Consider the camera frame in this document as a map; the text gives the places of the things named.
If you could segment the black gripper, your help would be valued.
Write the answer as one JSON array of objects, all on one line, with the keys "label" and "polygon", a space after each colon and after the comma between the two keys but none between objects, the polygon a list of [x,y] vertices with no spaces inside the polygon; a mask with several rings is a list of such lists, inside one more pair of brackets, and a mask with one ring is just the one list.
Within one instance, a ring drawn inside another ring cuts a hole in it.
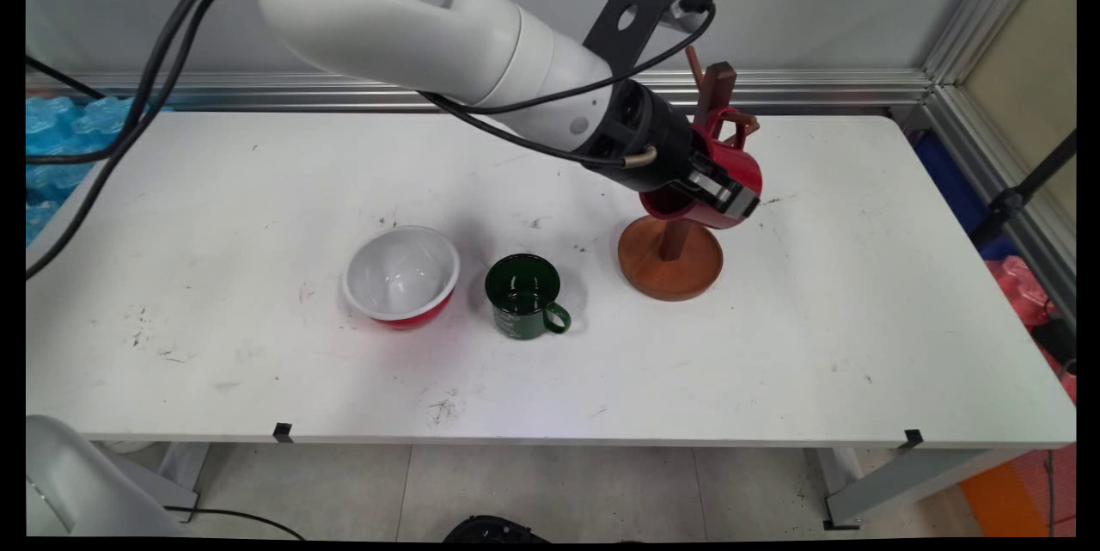
[{"label": "black gripper", "polygon": [[691,159],[693,128],[675,106],[632,80],[615,85],[613,96],[588,139],[588,156],[625,159],[650,148],[656,148],[656,156],[639,167],[588,166],[588,170],[635,192],[688,181],[692,203],[685,218],[695,223],[740,223],[754,214],[760,203],[757,159]]}]

